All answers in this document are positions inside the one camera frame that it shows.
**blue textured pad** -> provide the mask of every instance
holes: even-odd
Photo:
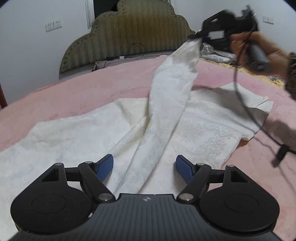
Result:
[[[101,180],[104,181],[108,174],[113,169],[113,156],[108,154],[105,157],[103,157],[101,160],[97,162],[98,164],[98,170],[96,172],[96,176]]]
[[[191,166],[179,156],[176,158],[176,169],[186,183],[193,178]]]

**white blanket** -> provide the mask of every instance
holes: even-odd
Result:
[[[177,155],[219,169],[241,138],[252,138],[258,127],[245,114],[232,84],[190,92],[199,52],[191,55],[189,49],[196,46],[185,44],[178,58],[172,55],[157,70],[149,101],[119,99],[82,116],[38,123],[26,138],[1,152],[0,240],[16,232],[10,217],[13,199],[56,162],[74,167],[110,153],[114,168],[105,184],[116,196],[176,195],[185,186],[174,167]],[[262,124],[272,102],[239,89]]]

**patterned sleeve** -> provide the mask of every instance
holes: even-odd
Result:
[[[290,53],[286,90],[291,94],[291,97],[296,100],[296,53],[293,52]]]

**pink blanket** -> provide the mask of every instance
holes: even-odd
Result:
[[[0,111],[0,151],[24,138],[39,121],[81,115],[118,98],[147,97],[155,69],[166,59],[161,56],[98,70],[54,86],[37,90]],[[233,70],[205,61],[197,64],[193,89],[215,88],[233,79]],[[296,102],[283,90],[239,73],[244,88],[274,102],[264,127],[296,150]],[[296,156],[287,154],[279,167],[272,161],[278,147],[261,131],[242,141],[226,164],[234,164],[249,175],[280,205],[274,232],[283,240],[296,237]]]

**human hand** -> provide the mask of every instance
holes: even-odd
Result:
[[[231,51],[238,55],[241,52],[241,49],[244,46],[244,41],[248,37],[248,32],[243,32],[240,34],[233,34],[231,35],[232,42],[230,44]],[[271,62],[272,71],[267,74],[279,74],[283,79],[287,79],[287,72],[289,67],[289,55],[286,53],[283,49],[281,49],[277,44],[275,44],[273,41],[266,38],[263,34],[260,32],[252,32],[249,40],[252,42],[255,42],[258,44],[262,50],[266,53],[267,58]],[[245,63],[246,59],[246,49],[243,50],[241,57],[239,59],[239,65],[245,67],[249,71],[250,68]],[[251,71],[254,74],[260,74],[259,72]]]

